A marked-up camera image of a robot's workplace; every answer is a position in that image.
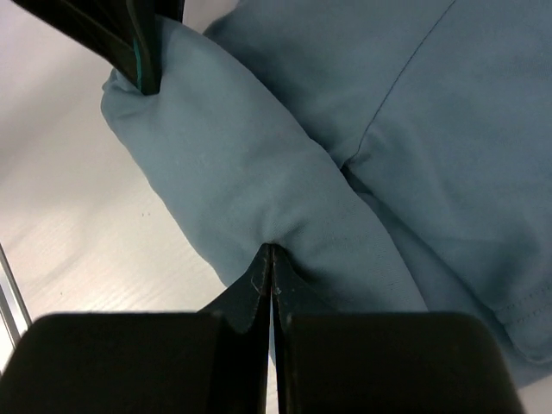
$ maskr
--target blue garment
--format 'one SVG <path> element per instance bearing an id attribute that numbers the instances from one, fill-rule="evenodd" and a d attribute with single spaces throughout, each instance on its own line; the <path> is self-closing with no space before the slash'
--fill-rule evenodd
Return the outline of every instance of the blue garment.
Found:
<path id="1" fill-rule="evenodd" d="M 249 0 L 163 21 L 103 114 L 224 283 L 263 242 L 345 311 L 459 311 L 552 373 L 552 3 Z"/>

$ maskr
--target blue fabric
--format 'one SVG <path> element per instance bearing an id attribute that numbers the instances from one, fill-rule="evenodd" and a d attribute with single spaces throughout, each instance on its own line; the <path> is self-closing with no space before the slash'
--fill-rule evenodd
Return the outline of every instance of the blue fabric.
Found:
<path id="1" fill-rule="evenodd" d="M 552 373 L 552 3 L 249 0 L 163 21 L 103 114 L 224 283 L 259 245 L 345 311 L 460 311 Z"/>

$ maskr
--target light blue cloth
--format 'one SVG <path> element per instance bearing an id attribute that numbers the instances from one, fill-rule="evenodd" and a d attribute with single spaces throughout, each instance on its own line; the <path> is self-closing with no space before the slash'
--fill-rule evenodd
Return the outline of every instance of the light blue cloth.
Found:
<path id="1" fill-rule="evenodd" d="M 339 309 L 477 316 L 523 386 L 552 373 L 550 22 L 249 0 L 213 41 L 163 21 L 160 94 L 113 72 L 102 111 L 224 283 L 278 243 Z"/>

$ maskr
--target fabric seam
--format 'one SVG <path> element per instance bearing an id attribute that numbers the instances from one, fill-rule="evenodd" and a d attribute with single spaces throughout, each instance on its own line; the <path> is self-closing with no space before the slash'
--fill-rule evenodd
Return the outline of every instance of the fabric seam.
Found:
<path id="1" fill-rule="evenodd" d="M 545 292 L 548 292 L 548 291 L 551 291 L 552 290 L 552 285 L 547 285 L 546 287 L 544 287 L 543 289 L 540 289 L 536 292 L 532 292 L 531 294 L 517 300 L 516 302 L 512 303 L 512 304 L 508 304 L 506 306 L 503 306 L 501 308 L 498 308 L 496 310 L 494 310 L 495 312 L 504 312 L 504 311 L 508 311 L 510 309 L 514 309 L 514 308 L 517 308 L 521 305 L 523 305 L 524 302 L 527 302 L 528 300 L 531 300 L 533 299 L 535 296 L 539 296 Z"/>
<path id="2" fill-rule="evenodd" d="M 379 112 L 381 111 L 381 108 L 383 107 L 383 105 L 386 103 L 387 99 L 389 98 L 389 96 L 391 95 L 391 92 L 393 91 L 393 89 L 395 88 L 395 85 L 397 84 L 398 80 L 401 78 L 401 76 L 403 75 L 403 73 L 405 72 L 406 68 L 408 67 L 408 65 L 412 62 L 412 60 L 414 59 L 414 57 L 416 56 L 417 52 L 420 50 L 420 48 L 423 46 L 423 44 L 425 43 L 425 41 L 428 40 L 428 38 L 431 36 L 431 34 L 433 33 L 433 31 L 436 29 L 436 27 L 439 25 L 439 23 L 441 23 L 442 19 L 448 14 L 448 12 L 450 11 L 450 9 L 452 9 L 452 6 L 454 6 L 456 3 L 456 0 L 453 0 L 451 4 L 448 5 L 448 7 L 445 9 L 445 11 L 443 11 L 442 15 L 437 19 L 437 21 L 435 22 L 435 24 L 431 27 L 430 31 L 427 33 L 427 35 L 424 36 L 424 38 L 420 41 L 420 44 L 417 45 L 416 49 L 414 49 L 414 52 L 412 53 L 411 57 L 406 61 L 405 65 L 403 66 L 403 68 L 400 70 L 400 72 L 398 73 L 397 77 L 395 78 L 395 80 L 393 81 L 391 87 L 389 88 L 389 91 L 387 91 L 386 95 L 384 96 L 384 98 L 381 100 L 381 103 L 379 104 L 379 107 L 378 109 L 375 111 L 375 113 L 373 114 L 373 117 L 372 119 L 370 120 L 370 122 L 368 123 L 368 125 L 366 126 L 364 132 L 362 133 L 362 137 L 361 137 L 361 142 L 359 143 L 359 146 L 356 150 L 356 152 L 354 153 L 354 155 L 352 155 L 351 157 L 348 158 L 348 160 L 345 161 L 345 163 L 343 165 L 347 165 L 349 162 L 351 162 L 352 160 L 354 160 L 354 158 L 356 158 L 359 153 L 361 152 L 361 148 L 362 148 L 362 144 L 364 143 L 364 140 L 366 140 L 366 137 L 367 137 L 367 134 L 368 134 L 368 130 L 370 129 L 370 127 L 372 126 L 374 120 L 376 119 L 376 117 L 378 116 Z"/>
<path id="3" fill-rule="evenodd" d="M 515 321 L 511 321 L 511 322 L 508 322 L 508 323 L 505 323 L 505 326 L 510 326 L 510 325 L 517 325 L 517 324 L 520 324 L 520 323 L 523 323 L 533 317 L 538 317 L 539 315 L 542 315 L 548 308 L 552 307 L 552 304 L 546 304 L 544 305 L 543 307 L 537 309 L 537 310 L 534 310 L 532 311 L 529 315 L 525 316 L 525 317 L 522 317 L 520 319 L 517 319 Z"/>

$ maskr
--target metal rod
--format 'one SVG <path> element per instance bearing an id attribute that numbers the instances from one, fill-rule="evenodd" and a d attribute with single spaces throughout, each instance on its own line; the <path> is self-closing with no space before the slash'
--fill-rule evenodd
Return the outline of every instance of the metal rod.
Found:
<path id="1" fill-rule="evenodd" d="M 31 324 L 31 318 L 1 244 L 0 262 L 0 315 L 11 344 L 15 347 Z"/>

